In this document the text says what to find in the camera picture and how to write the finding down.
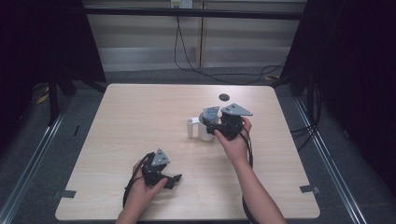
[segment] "forearm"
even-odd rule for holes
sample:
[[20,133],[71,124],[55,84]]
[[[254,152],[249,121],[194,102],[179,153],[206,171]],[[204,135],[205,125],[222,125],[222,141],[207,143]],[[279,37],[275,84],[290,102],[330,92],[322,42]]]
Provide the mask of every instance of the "forearm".
[[138,214],[128,214],[125,210],[123,210],[120,212],[116,224],[135,224],[138,219]]
[[262,224],[286,223],[274,200],[263,187],[247,162],[233,163],[239,184],[251,215]]
[[127,201],[124,209],[120,212],[116,224],[135,224],[144,211],[144,206],[139,205],[139,203]]

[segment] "gray metal part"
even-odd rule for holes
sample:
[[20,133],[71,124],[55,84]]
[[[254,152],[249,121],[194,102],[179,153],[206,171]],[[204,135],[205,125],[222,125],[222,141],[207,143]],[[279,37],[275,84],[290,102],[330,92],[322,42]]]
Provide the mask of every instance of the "gray metal part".
[[162,149],[158,148],[157,153],[155,153],[154,159],[152,160],[152,166],[159,166],[169,163],[168,157],[165,155]]
[[226,107],[221,109],[221,112],[229,115],[235,115],[235,116],[252,116],[253,113],[250,111],[246,110],[244,107],[233,103],[231,105],[227,105]]

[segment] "wrist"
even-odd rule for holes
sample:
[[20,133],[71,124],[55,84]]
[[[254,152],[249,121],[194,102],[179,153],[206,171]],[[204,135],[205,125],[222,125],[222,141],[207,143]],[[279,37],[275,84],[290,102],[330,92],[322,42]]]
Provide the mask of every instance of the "wrist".
[[235,170],[242,168],[242,167],[250,166],[248,163],[248,159],[234,160],[234,161],[231,161],[231,163],[233,164],[233,168]]

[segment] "white wall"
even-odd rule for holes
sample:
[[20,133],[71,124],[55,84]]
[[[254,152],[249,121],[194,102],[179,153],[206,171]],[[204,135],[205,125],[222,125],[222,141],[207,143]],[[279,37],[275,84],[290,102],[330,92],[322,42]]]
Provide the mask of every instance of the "white wall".
[[[170,0],[83,2],[86,6],[170,7]],[[193,7],[303,12],[304,1],[195,0]],[[176,67],[173,59],[176,18],[112,15],[89,15],[88,18],[106,71]],[[189,59],[193,66],[203,67],[279,62],[288,54],[297,26],[297,21],[205,18],[202,22],[201,18],[180,18]],[[177,49],[177,61],[187,66],[182,48]]]

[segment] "hand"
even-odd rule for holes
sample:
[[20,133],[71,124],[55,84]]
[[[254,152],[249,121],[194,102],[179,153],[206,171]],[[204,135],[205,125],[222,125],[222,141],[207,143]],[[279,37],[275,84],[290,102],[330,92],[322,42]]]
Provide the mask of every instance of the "hand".
[[142,167],[137,167],[140,161],[134,165],[137,170],[134,184],[128,194],[124,209],[119,215],[117,223],[136,223],[140,215],[149,206],[154,196],[163,189],[167,178],[161,179],[155,186],[147,186],[142,174]]
[[[246,139],[248,139],[248,132],[250,132],[251,123],[244,117],[242,117],[242,121],[244,121],[245,128],[242,129],[241,133],[246,137]],[[215,130],[214,133],[221,145],[224,147],[224,151],[233,165],[240,162],[248,163],[248,146],[241,135],[238,134],[235,139],[228,141],[220,131]]]

